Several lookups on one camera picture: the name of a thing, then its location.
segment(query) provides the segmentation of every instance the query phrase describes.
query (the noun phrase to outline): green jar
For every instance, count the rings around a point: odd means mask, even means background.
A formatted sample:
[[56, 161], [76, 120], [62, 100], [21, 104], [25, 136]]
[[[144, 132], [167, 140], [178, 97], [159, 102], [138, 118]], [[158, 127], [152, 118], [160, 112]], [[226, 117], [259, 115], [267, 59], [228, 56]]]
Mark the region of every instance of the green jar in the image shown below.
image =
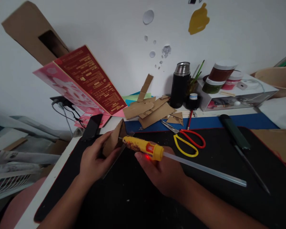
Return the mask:
[[204, 83], [202, 87], [202, 91], [208, 94], [216, 94], [219, 92], [219, 90], [224, 84], [225, 84], [225, 81], [217, 82], [217, 81], [213, 81], [207, 78], [206, 82]]

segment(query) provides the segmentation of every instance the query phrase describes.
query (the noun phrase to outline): yellow sticker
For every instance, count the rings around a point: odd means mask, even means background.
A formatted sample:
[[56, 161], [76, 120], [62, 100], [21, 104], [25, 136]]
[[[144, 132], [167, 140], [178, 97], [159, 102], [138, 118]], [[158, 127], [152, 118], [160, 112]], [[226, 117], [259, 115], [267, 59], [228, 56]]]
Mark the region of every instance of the yellow sticker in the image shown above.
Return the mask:
[[206, 5], [206, 3], [203, 3], [202, 7], [195, 10], [192, 14], [188, 27], [188, 31], [191, 35], [204, 30], [206, 25], [210, 22], [210, 18], [207, 16], [208, 10], [206, 9]]

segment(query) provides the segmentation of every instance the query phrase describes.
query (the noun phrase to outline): phone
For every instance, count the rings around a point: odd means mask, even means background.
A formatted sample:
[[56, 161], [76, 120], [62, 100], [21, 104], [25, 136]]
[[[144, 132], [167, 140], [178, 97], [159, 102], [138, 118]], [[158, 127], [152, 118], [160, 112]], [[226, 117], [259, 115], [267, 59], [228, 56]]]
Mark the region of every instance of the phone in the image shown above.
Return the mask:
[[91, 141], [95, 137], [99, 129], [99, 125], [101, 124], [102, 117], [103, 114], [91, 116], [81, 141]]

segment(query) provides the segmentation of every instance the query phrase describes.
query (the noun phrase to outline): white wall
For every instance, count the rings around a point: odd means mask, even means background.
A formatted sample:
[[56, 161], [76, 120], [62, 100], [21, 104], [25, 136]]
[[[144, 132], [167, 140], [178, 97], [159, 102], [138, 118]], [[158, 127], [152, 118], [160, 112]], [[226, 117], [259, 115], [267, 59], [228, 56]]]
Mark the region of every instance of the white wall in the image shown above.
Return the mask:
[[[25, 115], [53, 129], [68, 130], [65, 118], [51, 108], [59, 95], [32, 72], [41, 65], [1, 25], [23, 0], [0, 0], [0, 114]], [[214, 62], [234, 59], [247, 73], [271, 67], [286, 56], [286, 0], [204, 0], [210, 23], [189, 35], [195, 5], [188, 0], [36, 0], [34, 2], [66, 45], [87, 44], [121, 95], [139, 91], [148, 73], [154, 76], [153, 95], [170, 93], [178, 62], [206, 60], [202, 76]], [[145, 26], [143, 13], [152, 9], [154, 21]], [[172, 53], [158, 70], [164, 45]], [[156, 57], [151, 59], [149, 52]]]

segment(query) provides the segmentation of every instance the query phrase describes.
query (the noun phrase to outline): hand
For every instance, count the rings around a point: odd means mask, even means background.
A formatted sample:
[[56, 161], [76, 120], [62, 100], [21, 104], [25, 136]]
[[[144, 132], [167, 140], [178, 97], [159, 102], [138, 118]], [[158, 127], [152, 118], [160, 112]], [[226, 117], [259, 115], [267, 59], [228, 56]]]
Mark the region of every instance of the hand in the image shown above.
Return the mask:
[[[168, 146], [164, 146], [164, 151], [175, 154], [172, 148]], [[151, 182], [163, 195], [178, 199], [185, 191], [188, 177], [184, 174], [179, 162], [163, 157], [162, 160], [154, 166], [152, 160], [141, 152], [136, 152], [135, 157]]]
[[111, 133], [112, 131], [109, 131], [100, 136], [92, 146], [87, 147], [83, 152], [78, 178], [89, 188], [110, 169], [118, 156], [120, 148], [112, 151], [106, 159], [98, 158], [100, 149]]

